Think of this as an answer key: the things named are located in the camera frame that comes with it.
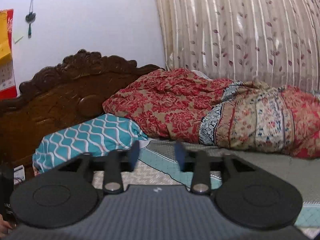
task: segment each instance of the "pillow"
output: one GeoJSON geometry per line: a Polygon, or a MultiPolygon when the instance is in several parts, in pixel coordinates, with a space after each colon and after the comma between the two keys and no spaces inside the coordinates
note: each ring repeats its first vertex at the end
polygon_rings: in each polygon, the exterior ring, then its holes
{"type": "Polygon", "coordinates": [[[136,140],[148,140],[132,120],[104,114],[43,137],[32,156],[40,173],[84,152],[103,156],[116,149],[129,149],[136,140]]]}

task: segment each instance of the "floral quilt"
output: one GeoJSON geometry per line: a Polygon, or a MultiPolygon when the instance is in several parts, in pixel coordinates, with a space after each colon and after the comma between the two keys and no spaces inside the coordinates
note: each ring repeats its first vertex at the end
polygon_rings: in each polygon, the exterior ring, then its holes
{"type": "Polygon", "coordinates": [[[145,134],[235,150],[320,156],[319,100],[295,87],[153,71],[103,103],[145,134]]]}

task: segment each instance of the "wooden headboard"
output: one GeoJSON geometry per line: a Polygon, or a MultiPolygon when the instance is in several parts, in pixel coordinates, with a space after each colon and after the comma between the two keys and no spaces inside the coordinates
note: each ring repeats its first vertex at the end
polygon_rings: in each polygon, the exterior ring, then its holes
{"type": "Polygon", "coordinates": [[[43,136],[99,116],[103,101],[158,68],[81,49],[41,69],[20,84],[19,97],[0,101],[1,161],[30,164],[43,136]]]}

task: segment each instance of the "tassel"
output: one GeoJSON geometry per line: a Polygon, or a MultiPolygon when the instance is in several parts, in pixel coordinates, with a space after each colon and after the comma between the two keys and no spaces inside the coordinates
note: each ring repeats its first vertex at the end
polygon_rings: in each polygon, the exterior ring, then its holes
{"type": "Polygon", "coordinates": [[[29,24],[28,28],[28,38],[31,38],[31,23],[29,24]]]}

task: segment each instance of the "hand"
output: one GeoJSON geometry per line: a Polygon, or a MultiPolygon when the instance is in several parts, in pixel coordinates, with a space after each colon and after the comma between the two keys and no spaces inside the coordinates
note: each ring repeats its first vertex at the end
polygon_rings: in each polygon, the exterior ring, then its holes
{"type": "Polygon", "coordinates": [[[4,237],[8,234],[8,229],[12,230],[9,222],[4,221],[2,215],[0,214],[0,237],[4,237]]]}

